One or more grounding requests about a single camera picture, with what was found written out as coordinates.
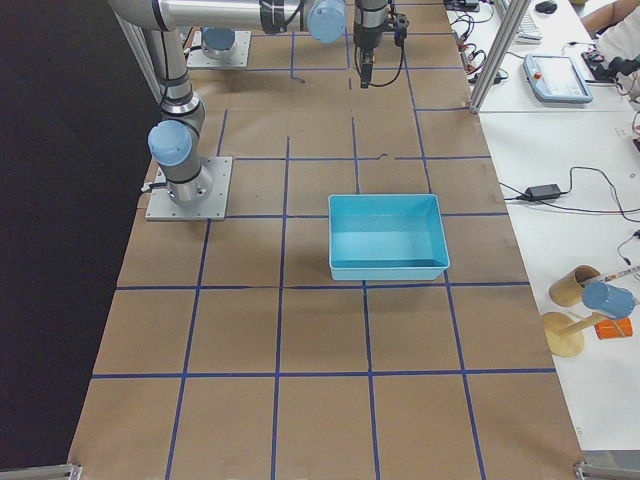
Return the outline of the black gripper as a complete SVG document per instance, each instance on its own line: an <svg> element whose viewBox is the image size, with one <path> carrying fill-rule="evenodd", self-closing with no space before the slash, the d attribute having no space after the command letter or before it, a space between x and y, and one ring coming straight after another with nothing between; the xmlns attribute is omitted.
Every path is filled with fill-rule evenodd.
<svg viewBox="0 0 640 480"><path fill-rule="evenodd" d="M362 89L367 89L370 86L374 63L375 55L373 48L355 46L355 67Z"/></svg>

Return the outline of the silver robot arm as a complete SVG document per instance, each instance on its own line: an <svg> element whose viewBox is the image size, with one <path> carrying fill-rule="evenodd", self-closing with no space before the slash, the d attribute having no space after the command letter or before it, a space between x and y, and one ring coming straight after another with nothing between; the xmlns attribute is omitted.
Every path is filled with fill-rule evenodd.
<svg viewBox="0 0 640 480"><path fill-rule="evenodd" d="M362 89L382 88L395 82L373 81L375 50L385 33L391 33L405 60L408 20L390 1L353 3L353 65ZM329 44L347 30L345 1L207 1L203 20L191 20L193 26L207 28L259 29L270 35L289 31L308 33L315 41Z"/></svg>
<svg viewBox="0 0 640 480"><path fill-rule="evenodd" d="M168 197L178 205L204 200L213 177L198 159L205 118L185 60L180 27L260 29L280 34L307 31L321 43L339 39L346 26L343 1L111 1L114 13L143 30L160 85L162 121L148 134L148 146L165 176Z"/></svg>

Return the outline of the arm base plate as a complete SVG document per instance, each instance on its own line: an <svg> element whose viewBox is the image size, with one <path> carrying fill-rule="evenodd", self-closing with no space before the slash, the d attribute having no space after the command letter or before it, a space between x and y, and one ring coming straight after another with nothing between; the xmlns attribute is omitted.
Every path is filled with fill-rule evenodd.
<svg viewBox="0 0 640 480"><path fill-rule="evenodd" d="M171 183L157 168L146 210L149 221L222 221L226 217L232 157L200 157L199 176L186 184Z"/></svg>
<svg viewBox="0 0 640 480"><path fill-rule="evenodd" d="M251 44L250 31L234 32L234 42L228 49L216 49L203 40L196 30L186 48L186 64L190 70L238 70L248 66Z"/></svg>

